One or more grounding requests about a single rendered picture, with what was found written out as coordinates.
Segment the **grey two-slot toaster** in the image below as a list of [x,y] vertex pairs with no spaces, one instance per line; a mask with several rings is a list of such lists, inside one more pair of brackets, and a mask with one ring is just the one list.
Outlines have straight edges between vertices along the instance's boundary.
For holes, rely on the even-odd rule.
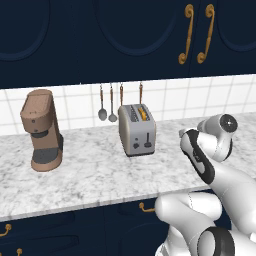
[[[142,107],[147,114],[143,121],[138,108]],[[149,155],[155,152],[156,123],[145,104],[122,105],[118,109],[119,136],[123,149],[128,157]],[[150,148],[145,148],[144,143],[149,133]]]

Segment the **navy drawer front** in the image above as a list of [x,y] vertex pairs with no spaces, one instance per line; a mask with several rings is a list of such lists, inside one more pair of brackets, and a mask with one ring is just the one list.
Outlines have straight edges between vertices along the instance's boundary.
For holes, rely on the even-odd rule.
[[106,256],[103,246],[84,242],[76,235],[17,239],[0,243],[0,256]]
[[6,237],[18,237],[37,235],[39,233],[56,230],[57,228],[98,225],[102,222],[103,210],[100,208],[88,208],[0,222],[0,233],[5,232],[6,224],[12,225],[12,229]]

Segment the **grey hanging spoon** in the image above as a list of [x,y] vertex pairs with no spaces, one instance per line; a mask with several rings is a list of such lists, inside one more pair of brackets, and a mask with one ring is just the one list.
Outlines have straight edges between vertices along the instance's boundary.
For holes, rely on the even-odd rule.
[[[100,89],[100,100],[103,100],[103,89]],[[107,118],[107,111],[104,107],[98,111],[98,117],[101,121],[105,121]]]
[[[110,87],[110,103],[113,103],[113,87]],[[112,123],[117,121],[117,116],[114,114],[114,112],[111,112],[108,120]]]

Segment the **navy wall cupboard door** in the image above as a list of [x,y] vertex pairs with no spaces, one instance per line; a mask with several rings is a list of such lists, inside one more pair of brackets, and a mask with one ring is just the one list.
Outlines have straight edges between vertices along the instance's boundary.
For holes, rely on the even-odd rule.
[[83,83],[184,78],[190,0],[80,0],[79,66]]
[[[205,16],[208,4],[215,9],[214,29],[207,58],[199,64],[211,21]],[[195,16],[191,77],[256,74],[256,0],[201,0]]]
[[71,0],[0,0],[0,89],[79,82]]

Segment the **brown coffee machine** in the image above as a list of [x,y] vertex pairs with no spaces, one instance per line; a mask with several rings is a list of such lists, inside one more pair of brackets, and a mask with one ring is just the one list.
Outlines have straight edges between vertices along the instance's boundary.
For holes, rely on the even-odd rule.
[[30,92],[20,116],[34,148],[31,167],[38,172],[57,168],[62,162],[64,139],[59,132],[52,92],[47,89]]

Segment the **navy base cupboard door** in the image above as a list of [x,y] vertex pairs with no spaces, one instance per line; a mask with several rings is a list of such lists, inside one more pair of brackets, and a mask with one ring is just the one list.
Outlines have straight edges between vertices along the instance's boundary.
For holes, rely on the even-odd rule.
[[165,241],[169,226],[154,212],[143,212],[140,202],[146,209],[154,208],[155,198],[105,207],[107,256],[155,256]]

